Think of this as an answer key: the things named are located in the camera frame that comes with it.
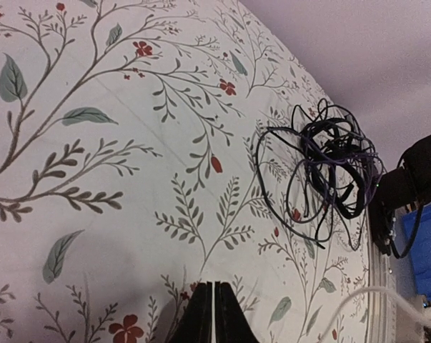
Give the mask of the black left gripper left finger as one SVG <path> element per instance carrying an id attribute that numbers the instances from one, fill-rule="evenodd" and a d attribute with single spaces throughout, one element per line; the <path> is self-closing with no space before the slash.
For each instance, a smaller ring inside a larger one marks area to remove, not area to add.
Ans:
<path id="1" fill-rule="evenodd" d="M 172 336 L 172 343 L 212 341 L 212 290 L 211 282 L 198 283 Z"/>

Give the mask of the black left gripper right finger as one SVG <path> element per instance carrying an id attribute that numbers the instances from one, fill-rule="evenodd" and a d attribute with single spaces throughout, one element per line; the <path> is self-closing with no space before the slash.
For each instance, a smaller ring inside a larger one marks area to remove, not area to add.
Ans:
<path id="1" fill-rule="evenodd" d="M 227 282 L 214 285 L 214 329 L 217 343 L 259 343 Z"/>

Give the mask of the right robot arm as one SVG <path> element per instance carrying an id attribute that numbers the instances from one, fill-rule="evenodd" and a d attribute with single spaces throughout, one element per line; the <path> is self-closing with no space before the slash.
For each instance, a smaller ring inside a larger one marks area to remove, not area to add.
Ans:
<path id="1" fill-rule="evenodd" d="M 369 228 L 373 243 L 381 254 L 406 257 L 412 248 L 426 205 L 431 203 L 431 135 L 404 151 L 397 168 L 383 174 L 375 185 L 368 206 Z M 398 252 L 393 238 L 395 211 L 408 204 L 418 204 L 412 233 L 403 252 Z"/>

